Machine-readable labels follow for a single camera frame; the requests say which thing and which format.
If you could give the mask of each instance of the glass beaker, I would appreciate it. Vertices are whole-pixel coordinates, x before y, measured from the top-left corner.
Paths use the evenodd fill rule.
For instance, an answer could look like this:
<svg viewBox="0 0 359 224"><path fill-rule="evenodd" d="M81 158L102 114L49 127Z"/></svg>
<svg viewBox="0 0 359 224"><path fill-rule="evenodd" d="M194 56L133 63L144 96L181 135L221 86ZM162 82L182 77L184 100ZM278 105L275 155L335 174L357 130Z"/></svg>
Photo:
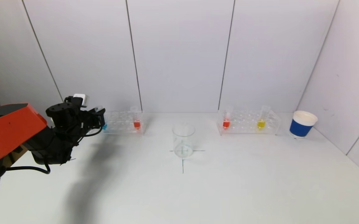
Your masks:
<svg viewBox="0 0 359 224"><path fill-rule="evenodd" d="M174 137L174 153L184 159L192 155L193 144L192 136L195 133L195 127L189 123L179 123L172 127Z"/></svg>

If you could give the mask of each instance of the black cable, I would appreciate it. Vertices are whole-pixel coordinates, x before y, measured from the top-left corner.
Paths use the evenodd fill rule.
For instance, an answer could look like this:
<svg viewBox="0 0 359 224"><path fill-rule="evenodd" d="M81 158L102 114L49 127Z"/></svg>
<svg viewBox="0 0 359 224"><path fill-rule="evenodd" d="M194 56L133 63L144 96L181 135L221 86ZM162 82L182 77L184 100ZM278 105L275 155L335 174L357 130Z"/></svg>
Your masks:
<svg viewBox="0 0 359 224"><path fill-rule="evenodd" d="M70 134L70 133L61 133L61 134L68 135L68 136L76 136L76 137L90 137L90 136L95 136L95 135L99 134L99 133L103 130L103 126L102 126L101 121L100 121L99 119L98 119L98 122L99 122L100 129L98 130L98 132L93 133L93 134L89 134L89 135L74 135L74 134Z"/></svg>
<svg viewBox="0 0 359 224"><path fill-rule="evenodd" d="M44 173L44 174L50 174L51 173L51 168L48 165L48 163L45 163L45 167L47 168L47 170L41 169L39 167L27 167L27 166L25 166L25 167L8 167L8 168L6 168L6 171L32 169L32 170L36 170L36 171L39 171L39 172Z"/></svg>

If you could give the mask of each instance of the white table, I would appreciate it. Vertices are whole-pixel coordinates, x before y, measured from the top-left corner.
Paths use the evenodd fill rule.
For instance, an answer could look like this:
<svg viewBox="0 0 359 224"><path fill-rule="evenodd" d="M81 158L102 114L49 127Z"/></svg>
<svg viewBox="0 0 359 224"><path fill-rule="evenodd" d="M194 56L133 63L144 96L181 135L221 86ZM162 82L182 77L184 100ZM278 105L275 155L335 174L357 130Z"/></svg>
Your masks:
<svg viewBox="0 0 359 224"><path fill-rule="evenodd" d="M312 129L278 136L220 136L215 114L151 114L144 136L84 138L51 174L7 172L0 224L354 224L359 167ZM173 123L196 127L197 150L172 150ZM26 153L15 166L35 162Z"/></svg>

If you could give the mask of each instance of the blue and white cup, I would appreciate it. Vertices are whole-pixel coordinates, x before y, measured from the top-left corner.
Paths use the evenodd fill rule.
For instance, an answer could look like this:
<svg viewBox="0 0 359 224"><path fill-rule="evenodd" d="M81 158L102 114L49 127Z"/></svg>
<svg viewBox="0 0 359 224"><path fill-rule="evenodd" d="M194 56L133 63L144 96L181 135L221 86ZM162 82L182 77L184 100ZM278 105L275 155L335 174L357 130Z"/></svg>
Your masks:
<svg viewBox="0 0 359 224"><path fill-rule="evenodd" d="M317 121L318 118L312 113L298 110L294 112L293 121L290 125L290 134L295 138L303 138Z"/></svg>

